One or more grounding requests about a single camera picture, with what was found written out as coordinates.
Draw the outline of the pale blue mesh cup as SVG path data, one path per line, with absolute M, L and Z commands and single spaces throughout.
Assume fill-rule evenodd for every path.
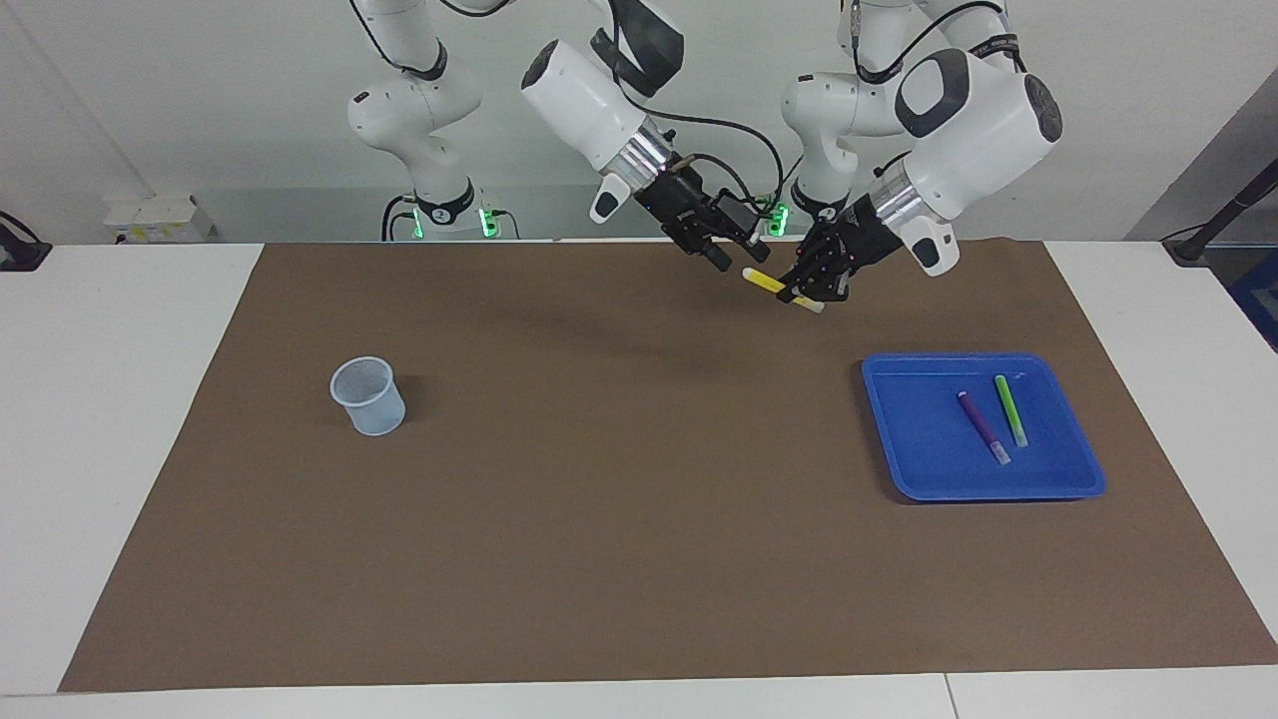
M 360 435 L 387 435 L 406 418 L 395 372 L 381 358 L 344 361 L 328 379 L 328 395 L 345 410 Z

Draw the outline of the black clamp mount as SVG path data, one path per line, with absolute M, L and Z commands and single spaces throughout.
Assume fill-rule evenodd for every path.
M 35 272 L 52 246 L 42 241 L 27 223 L 0 211 L 0 272 Z

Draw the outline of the green pen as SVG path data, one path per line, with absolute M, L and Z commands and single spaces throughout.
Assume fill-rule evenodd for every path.
M 1013 392 L 1010 390 L 1010 381 L 1005 374 L 996 374 L 993 378 L 996 384 L 996 395 L 999 396 L 999 404 L 1005 412 L 1005 420 L 1007 420 L 1010 427 L 1010 435 L 1013 438 L 1013 444 L 1017 447 L 1028 447 L 1028 435 L 1025 427 L 1022 427 L 1021 415 L 1019 415 L 1019 406 L 1016 400 L 1013 400 Z

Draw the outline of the black stand pole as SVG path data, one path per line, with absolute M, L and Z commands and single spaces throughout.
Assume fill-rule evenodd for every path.
M 1278 158 L 1272 160 L 1265 169 L 1260 170 L 1241 192 L 1237 192 L 1237 195 L 1232 197 L 1232 201 L 1228 201 L 1206 222 L 1169 232 L 1168 236 L 1160 238 L 1159 245 L 1167 252 L 1169 261 L 1181 268 L 1208 268 L 1208 261 L 1204 259 L 1204 255 L 1209 243 L 1214 241 L 1245 211 L 1264 201 L 1275 188 L 1278 188 Z

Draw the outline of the yellow pen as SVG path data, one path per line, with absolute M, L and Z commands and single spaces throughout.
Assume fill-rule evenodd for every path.
M 741 277 L 744 281 L 748 281 L 748 284 L 753 284 L 753 286 L 771 292 L 771 295 L 773 295 L 777 300 L 783 301 L 783 304 L 803 307 L 803 309 L 813 314 L 820 314 L 826 310 L 826 304 L 823 304 L 823 301 L 814 301 L 799 295 L 799 292 L 795 292 L 794 290 L 789 290 L 785 284 L 777 281 L 777 278 L 772 278 L 771 275 L 764 275 L 760 269 L 750 268 L 750 266 L 748 266 L 748 268 L 741 269 Z

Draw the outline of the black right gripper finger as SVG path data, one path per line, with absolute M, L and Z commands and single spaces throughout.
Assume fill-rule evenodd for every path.
M 732 193 L 718 193 L 714 199 L 714 236 L 743 246 L 757 263 L 771 259 L 771 246 L 760 240 L 759 213 L 748 201 Z
M 730 255 L 716 245 L 712 234 L 704 229 L 677 229 L 677 246 L 686 255 L 698 255 L 698 258 L 709 261 L 711 266 L 720 273 L 726 273 L 732 266 Z

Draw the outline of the blue plastic tray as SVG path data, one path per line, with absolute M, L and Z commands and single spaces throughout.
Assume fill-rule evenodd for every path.
M 1005 374 L 1028 447 L 1017 447 L 993 378 Z M 1075 501 L 1105 473 L 1051 365 L 1033 354 L 875 354 L 861 375 L 895 487 L 912 501 Z M 1010 464 L 996 464 L 956 395 L 967 391 Z

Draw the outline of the purple pen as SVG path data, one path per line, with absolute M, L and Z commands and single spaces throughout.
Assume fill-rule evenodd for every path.
M 987 421 L 982 410 L 976 407 L 973 397 L 967 395 L 967 391 L 958 391 L 956 398 L 958 400 L 958 405 L 961 405 L 964 418 L 967 418 L 967 421 L 973 424 L 973 429 L 976 430 L 976 435 L 982 438 L 982 444 L 984 444 L 987 450 L 990 451 L 990 455 L 994 456 L 996 464 L 1008 465 L 1008 451 L 1005 450 L 1002 441 L 999 441 L 999 437 L 996 435 L 993 427 L 990 427 L 989 421 Z

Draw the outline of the brown table mat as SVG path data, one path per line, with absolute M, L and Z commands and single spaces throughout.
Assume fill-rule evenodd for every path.
M 266 246 L 69 692 L 1278 664 L 1044 246 L 812 315 L 671 246 Z M 875 354 L 1028 352 L 1105 473 L 891 487 Z M 391 364 L 360 435 L 328 395 Z

